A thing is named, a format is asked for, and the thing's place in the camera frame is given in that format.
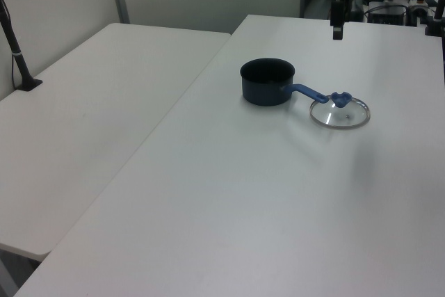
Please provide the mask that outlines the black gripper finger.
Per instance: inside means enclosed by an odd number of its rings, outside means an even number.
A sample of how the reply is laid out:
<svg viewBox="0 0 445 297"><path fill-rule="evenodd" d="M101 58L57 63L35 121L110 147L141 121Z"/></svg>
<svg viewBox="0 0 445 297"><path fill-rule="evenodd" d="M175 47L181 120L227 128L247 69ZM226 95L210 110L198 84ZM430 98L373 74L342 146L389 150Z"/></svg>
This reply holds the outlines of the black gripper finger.
<svg viewBox="0 0 445 297"><path fill-rule="evenodd" d="M330 26L333 29L333 39L342 40L344 26L344 2L342 0L335 0L331 4Z"/></svg>

